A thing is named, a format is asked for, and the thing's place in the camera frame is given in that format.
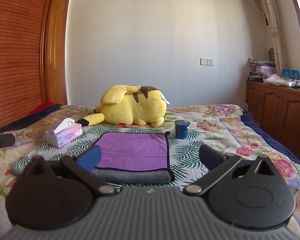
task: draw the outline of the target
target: black circular cover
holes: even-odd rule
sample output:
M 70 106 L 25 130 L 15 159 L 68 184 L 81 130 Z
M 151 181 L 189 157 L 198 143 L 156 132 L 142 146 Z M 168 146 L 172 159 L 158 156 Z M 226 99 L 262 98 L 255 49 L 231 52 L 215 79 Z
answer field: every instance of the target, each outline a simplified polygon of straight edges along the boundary
M 215 214 L 234 226 L 265 229 L 291 217 L 295 201 L 280 176 L 253 174 L 225 179 L 211 189 L 208 202 Z
M 58 177 L 20 177 L 7 197 L 12 221 L 31 229 L 67 226 L 82 218 L 92 204 L 92 194 L 83 184 Z

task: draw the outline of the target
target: black ear tip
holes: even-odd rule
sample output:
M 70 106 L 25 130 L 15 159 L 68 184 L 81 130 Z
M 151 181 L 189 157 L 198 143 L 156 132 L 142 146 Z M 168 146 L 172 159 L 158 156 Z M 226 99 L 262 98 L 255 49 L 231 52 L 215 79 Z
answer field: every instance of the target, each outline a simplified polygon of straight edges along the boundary
M 84 118 L 79 119 L 78 121 L 76 121 L 76 123 L 80 123 L 82 126 L 89 125 L 89 122 L 87 120 L 85 120 Z

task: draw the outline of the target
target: gray ribbed surface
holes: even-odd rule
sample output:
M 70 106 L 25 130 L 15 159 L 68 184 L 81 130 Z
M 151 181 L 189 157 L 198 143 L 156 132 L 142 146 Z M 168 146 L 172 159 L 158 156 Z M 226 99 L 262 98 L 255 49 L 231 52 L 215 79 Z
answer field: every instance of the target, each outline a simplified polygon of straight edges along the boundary
M 15 226 L 4 240 L 288 240 L 299 239 L 287 228 L 252 232 L 233 228 L 214 217 L 204 201 L 176 187 L 127 187 L 100 198 L 91 212 L 69 227 L 32 231 Z

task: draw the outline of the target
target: palm leaf pattern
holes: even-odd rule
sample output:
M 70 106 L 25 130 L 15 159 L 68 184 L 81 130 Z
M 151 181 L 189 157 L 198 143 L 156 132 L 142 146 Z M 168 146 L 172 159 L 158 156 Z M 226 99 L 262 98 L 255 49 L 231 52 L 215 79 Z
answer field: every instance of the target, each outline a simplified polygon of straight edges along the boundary
M 44 142 L 39 145 L 28 155 L 20 159 L 13 166 L 13 172 L 20 174 L 31 161 L 33 156 L 42 156 L 47 161 L 58 161 L 67 153 L 72 153 L 75 156 L 80 155 L 86 151 L 95 141 L 106 132 L 128 132 L 128 133 L 165 133 L 162 129 L 127 129 L 127 128 L 113 128 L 113 127 L 84 127 L 84 133 L 77 139 L 72 140 L 62 148 L 55 148 Z M 192 181 L 200 178 L 208 172 L 207 168 L 203 166 L 199 159 L 199 148 L 203 144 L 200 133 L 195 130 L 190 130 L 186 139 L 177 139 L 175 130 L 170 130 L 167 136 L 170 152 L 170 170 L 175 176 L 175 181 L 165 184 L 122 184 L 112 183 L 117 189 L 124 186 L 131 187 L 167 187 L 179 186 L 184 187 Z

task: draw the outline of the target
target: bed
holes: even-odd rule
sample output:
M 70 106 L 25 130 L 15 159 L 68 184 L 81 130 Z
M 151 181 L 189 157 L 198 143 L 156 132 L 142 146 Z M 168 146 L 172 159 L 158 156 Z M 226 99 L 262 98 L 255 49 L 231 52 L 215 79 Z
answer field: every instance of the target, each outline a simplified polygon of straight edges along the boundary
M 18 179 L 16 174 L 22 172 L 35 154 L 40 153 L 45 158 L 54 156 L 54 159 L 58 159 L 56 151 L 45 143 L 45 131 L 55 127 L 66 117 L 78 120 L 92 113 L 93 108 L 53 105 L 1 128 L 0 132 L 12 133 L 16 138 L 16 143 L 13 147 L 0 149 L 0 195 L 7 196 Z M 124 132 L 169 130 L 173 133 L 174 121 L 185 119 L 191 122 L 189 140 L 192 140 L 195 147 L 200 145 L 198 144 L 200 140 L 222 154 L 237 153 L 248 160 L 253 160 L 258 155 L 266 155 L 272 160 L 295 196 L 296 209 L 290 220 L 289 228 L 300 236 L 300 161 L 287 148 L 256 126 L 248 111 L 244 111 L 236 105 L 185 106 L 168 108 L 164 118 L 164 124 L 157 129 L 149 126 L 110 125 L 104 122 L 95 127 L 85 127 L 83 132 L 89 136 L 93 133 L 96 135 L 111 130 Z M 80 147 L 83 148 L 89 146 L 89 140 L 83 138 L 75 143 L 76 145 L 81 144 Z M 174 173 L 177 175 L 175 182 L 162 185 L 131 186 L 184 187 L 208 172 L 202 164 L 198 164 L 196 156 L 189 159 L 183 158 L 183 160 L 185 161 L 179 161 L 174 166 Z

